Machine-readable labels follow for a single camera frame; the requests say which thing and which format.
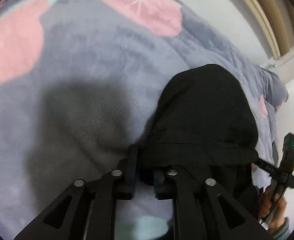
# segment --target metal bolt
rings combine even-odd
[[[114,176],[114,177],[118,177],[118,176],[121,176],[123,174],[123,172],[121,170],[113,170],[111,172],[111,174]]]
[[[83,185],[85,185],[85,181],[82,180],[82,179],[76,179],[75,182],[74,182],[74,185],[76,187],[82,187]]]
[[[214,185],[216,185],[216,180],[214,180],[214,179],[206,179],[206,180],[205,180],[205,183],[206,183],[208,186],[214,186]]]
[[[178,174],[178,171],[174,170],[174,169],[170,169],[167,171],[167,174],[170,176],[175,176]]]

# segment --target triangular cutout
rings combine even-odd
[[[43,222],[46,225],[52,226],[56,229],[61,228],[65,216],[67,214],[67,210],[69,208],[69,205],[71,203],[72,196],[67,196],[63,201],[61,201],[57,207],[48,215],[45,217]]]
[[[222,195],[218,196],[218,201],[223,210],[229,229],[233,229],[245,223],[245,219],[241,214],[239,214]]]

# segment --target bed sheet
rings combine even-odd
[[[259,132],[256,150],[273,163],[285,86],[178,0],[2,0],[4,240],[74,179],[98,179],[130,144],[142,145],[168,81],[205,64],[224,67],[240,82]],[[253,181],[270,183],[260,170]],[[136,187],[133,201],[118,203],[116,239],[154,239],[168,229],[171,202],[158,203],[151,187]]]

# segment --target black fabric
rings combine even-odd
[[[222,67],[205,65],[165,87],[141,163],[143,169],[180,165],[197,179],[214,178],[249,210],[257,198],[251,173],[257,140],[239,82]]]

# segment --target human hand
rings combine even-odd
[[[269,214],[270,208],[272,206],[272,201],[271,201],[271,197],[269,196],[269,193],[270,193],[270,186],[268,186],[266,188],[266,191],[263,193],[262,202],[260,204],[259,216],[262,218]],[[275,195],[274,201],[276,202],[278,199],[279,199],[279,195]],[[278,230],[285,223],[284,213],[285,213],[286,206],[287,206],[287,202],[285,201],[283,197],[281,197],[277,203],[277,211],[274,217],[272,218],[272,220],[268,224],[269,226],[268,231],[271,234],[274,233],[276,230]]]

